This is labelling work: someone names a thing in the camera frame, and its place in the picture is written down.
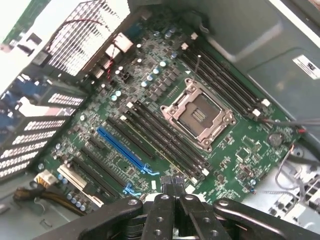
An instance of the green circuit board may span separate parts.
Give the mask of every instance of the green circuit board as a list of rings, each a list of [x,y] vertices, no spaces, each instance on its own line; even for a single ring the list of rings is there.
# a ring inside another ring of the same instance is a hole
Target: green circuit board
[[[75,114],[68,129],[62,133],[62,136],[53,144],[52,148],[48,149],[41,157],[41,161],[46,169],[54,175],[58,175],[57,168],[63,164],[64,160],[77,156],[118,191],[120,197],[124,197],[121,186],[114,183],[101,168],[96,167],[90,159],[79,152],[81,147],[86,146],[124,182],[131,183],[135,192],[142,194],[159,193],[161,192],[161,176],[185,175],[185,187],[194,194],[203,194],[208,203],[221,197],[241,201],[250,193],[250,188],[254,188],[277,165],[288,152],[291,143],[298,138],[291,128],[265,125],[242,116],[230,102],[225,100],[223,95],[217,94],[201,76],[196,76],[196,81],[204,84],[233,111],[236,124],[228,125],[213,141],[211,152],[194,147],[194,150],[212,165],[212,170],[204,180],[192,182],[176,162],[172,162],[168,156],[157,150],[145,132],[120,120],[127,103],[134,100],[139,100],[157,118],[163,119],[160,107],[172,104],[184,92],[186,88],[185,79],[194,76],[192,69],[183,60],[179,57],[171,57],[172,53],[176,51],[177,45],[180,46],[193,31],[183,24],[174,22],[169,10],[164,11],[162,14],[154,12],[147,22],[142,23],[139,35],[131,39],[135,44],[142,45],[142,51],[128,57],[125,56],[120,63],[116,64],[115,69],[124,66],[130,73],[131,78],[128,82],[122,82],[117,75],[113,74],[111,79],[117,83],[116,85],[107,85],[104,88],[98,86],[85,108]],[[165,37],[168,28],[172,28],[172,26],[175,26],[176,32],[170,38]],[[203,46],[247,88],[251,89],[257,96],[264,97],[245,76],[228,63],[215,49],[205,41],[203,41]],[[137,59],[142,59],[142,64],[138,64]],[[161,61],[166,62],[166,66],[160,68],[160,73],[154,75],[152,81],[148,81],[148,87],[142,87],[142,81],[145,81],[154,68],[159,67]],[[171,84],[162,89],[158,88],[158,82],[163,81],[172,72],[176,72],[177,77],[171,81]],[[157,89],[160,89],[159,94],[155,94]],[[116,91],[120,91],[121,96],[114,100],[112,98]],[[274,104],[265,107],[264,115],[273,120],[285,121],[287,119],[286,115]],[[120,135],[106,122],[107,118],[114,119],[128,135],[134,136],[141,145],[153,153],[155,158],[150,159],[139,147]],[[148,164],[153,171],[159,172],[159,175],[152,176],[140,172],[126,157],[97,134],[96,129],[99,126],[111,133],[135,156],[138,156],[143,163]],[[271,133],[281,133],[284,144],[279,147],[272,147],[267,141]],[[103,142],[106,148],[103,150],[97,149],[88,142],[90,137],[95,137]],[[90,176],[78,169],[74,171],[82,176],[86,182],[99,188],[99,185]],[[64,188],[66,193],[68,192],[66,185],[61,184],[61,187]]]

